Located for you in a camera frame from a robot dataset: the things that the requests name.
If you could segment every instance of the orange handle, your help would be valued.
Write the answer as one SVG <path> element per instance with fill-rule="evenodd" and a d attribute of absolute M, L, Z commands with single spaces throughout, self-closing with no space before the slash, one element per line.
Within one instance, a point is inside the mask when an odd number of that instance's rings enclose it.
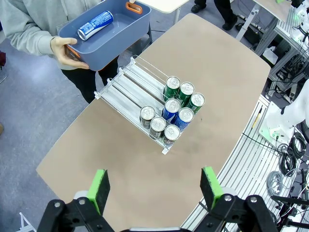
<path fill-rule="evenodd" d="M 136 4 L 134 4 L 134 3 L 130 3 L 130 2 L 126 2 L 126 8 L 128 9 L 128 10 L 130 10 L 130 11 L 133 11 L 133 12 L 135 12 L 135 13 L 138 13 L 138 14 L 142 14 L 143 13 L 143 9 L 142 9 L 142 7 L 141 6 L 139 6 L 139 5 L 136 5 Z"/>
<path fill-rule="evenodd" d="M 76 55 L 78 58 L 81 57 L 81 56 L 80 56 L 74 49 L 72 49 L 71 47 L 67 46 L 67 48 L 68 48 L 74 55 Z"/>

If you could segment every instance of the shoe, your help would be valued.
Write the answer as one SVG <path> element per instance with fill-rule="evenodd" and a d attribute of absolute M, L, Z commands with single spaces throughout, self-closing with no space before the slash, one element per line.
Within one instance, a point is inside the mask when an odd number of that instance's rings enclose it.
<path fill-rule="evenodd" d="M 224 30 L 231 30 L 233 28 L 233 26 L 237 23 L 237 16 L 234 15 L 232 22 L 230 23 L 224 23 L 222 28 Z"/>
<path fill-rule="evenodd" d="M 191 8 L 191 12 L 192 13 L 198 13 L 200 10 L 203 10 L 203 9 L 205 9 L 206 8 L 206 6 L 205 7 L 201 7 L 200 5 L 194 5 L 192 8 Z"/>

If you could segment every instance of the gray plastic tray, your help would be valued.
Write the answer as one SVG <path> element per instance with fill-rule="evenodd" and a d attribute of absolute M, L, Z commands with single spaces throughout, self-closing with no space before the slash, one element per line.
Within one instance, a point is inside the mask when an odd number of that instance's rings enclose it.
<path fill-rule="evenodd" d="M 138 3 L 142 7 L 142 14 L 138 14 L 126 8 L 127 2 L 105 0 L 65 25 L 59 36 L 77 39 L 77 44 L 68 45 L 70 55 L 87 63 L 91 70 L 98 71 L 145 35 L 149 29 L 151 8 Z M 104 11 L 110 11 L 114 21 L 87 41 L 80 39 L 78 28 Z"/>

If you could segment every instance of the blue can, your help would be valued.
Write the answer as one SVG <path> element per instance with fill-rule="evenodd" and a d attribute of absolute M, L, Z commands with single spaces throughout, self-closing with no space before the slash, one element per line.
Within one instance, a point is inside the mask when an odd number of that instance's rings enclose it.
<path fill-rule="evenodd" d="M 103 13 L 99 14 L 97 17 L 91 19 L 89 22 L 81 26 L 77 33 L 79 37 L 86 41 L 99 30 L 105 28 L 107 25 L 112 23 L 114 17 L 111 12 L 104 11 Z"/>
<path fill-rule="evenodd" d="M 177 112 L 180 110 L 180 103 L 176 99 L 168 99 L 162 112 L 162 117 L 169 123 L 173 120 Z"/>
<path fill-rule="evenodd" d="M 194 118 L 194 112 L 188 107 L 182 108 L 175 116 L 173 124 L 183 131 Z"/>

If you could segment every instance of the green can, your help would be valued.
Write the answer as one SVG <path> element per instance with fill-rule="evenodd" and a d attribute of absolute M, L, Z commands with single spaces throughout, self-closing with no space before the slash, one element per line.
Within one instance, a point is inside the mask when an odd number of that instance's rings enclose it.
<path fill-rule="evenodd" d="M 166 84 L 164 87 L 164 100 L 167 101 L 170 98 L 175 98 L 177 96 L 178 90 L 180 86 L 180 80 L 176 76 L 170 76 L 166 80 Z"/>
<path fill-rule="evenodd" d="M 183 82 L 180 85 L 176 99 L 179 101 L 181 108 L 187 105 L 191 95 L 194 93 L 194 89 L 194 85 L 190 82 Z"/>
<path fill-rule="evenodd" d="M 194 93 L 190 97 L 190 100 L 186 105 L 186 107 L 193 110 L 194 114 L 196 114 L 200 110 L 200 108 L 204 105 L 204 103 L 205 103 L 204 95 L 201 93 Z"/>

